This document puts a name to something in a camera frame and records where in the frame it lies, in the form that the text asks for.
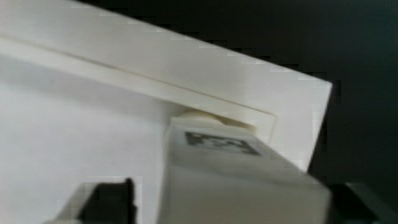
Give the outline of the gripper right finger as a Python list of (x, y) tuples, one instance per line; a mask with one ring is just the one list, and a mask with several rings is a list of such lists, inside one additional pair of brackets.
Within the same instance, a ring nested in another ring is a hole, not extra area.
[(368, 185), (332, 184), (327, 224), (398, 224), (398, 212), (387, 206)]

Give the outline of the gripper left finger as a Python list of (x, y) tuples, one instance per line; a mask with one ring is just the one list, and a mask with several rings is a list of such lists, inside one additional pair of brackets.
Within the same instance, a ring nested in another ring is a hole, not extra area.
[(43, 224), (139, 224), (135, 182), (89, 182), (76, 187), (57, 216)]

